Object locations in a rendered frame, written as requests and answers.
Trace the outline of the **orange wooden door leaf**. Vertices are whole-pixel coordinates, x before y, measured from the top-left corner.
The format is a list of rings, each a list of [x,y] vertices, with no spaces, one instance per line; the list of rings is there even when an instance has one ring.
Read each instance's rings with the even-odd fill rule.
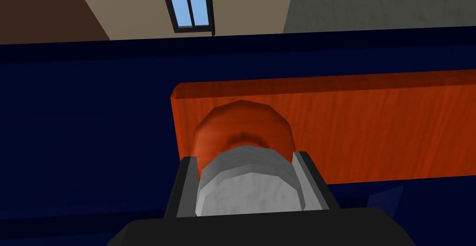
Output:
[[[181,158],[307,152],[326,183],[476,175],[476,70],[178,84]]]

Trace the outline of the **orange and grey door knob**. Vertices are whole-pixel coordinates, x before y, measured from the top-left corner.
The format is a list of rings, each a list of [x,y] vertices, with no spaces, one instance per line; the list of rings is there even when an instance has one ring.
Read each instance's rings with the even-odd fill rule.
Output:
[[[192,155],[200,170],[195,214],[304,210],[294,150],[289,123],[270,105],[238,100],[212,109],[195,132]]]

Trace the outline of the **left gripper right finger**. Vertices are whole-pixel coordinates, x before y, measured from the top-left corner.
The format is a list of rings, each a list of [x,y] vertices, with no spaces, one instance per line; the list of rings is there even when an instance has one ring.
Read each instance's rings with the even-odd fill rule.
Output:
[[[336,198],[307,152],[294,152],[292,165],[304,196],[304,211],[340,209]]]

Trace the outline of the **black framed window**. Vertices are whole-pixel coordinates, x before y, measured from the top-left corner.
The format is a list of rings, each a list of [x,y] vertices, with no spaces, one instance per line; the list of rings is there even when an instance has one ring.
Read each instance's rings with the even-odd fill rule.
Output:
[[[213,0],[165,0],[175,33],[215,35]]]

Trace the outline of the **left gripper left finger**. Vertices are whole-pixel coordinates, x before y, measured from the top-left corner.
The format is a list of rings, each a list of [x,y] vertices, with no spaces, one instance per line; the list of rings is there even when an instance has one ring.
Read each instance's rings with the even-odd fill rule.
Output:
[[[164,218],[193,218],[196,216],[199,176],[197,159],[187,156],[180,161]]]

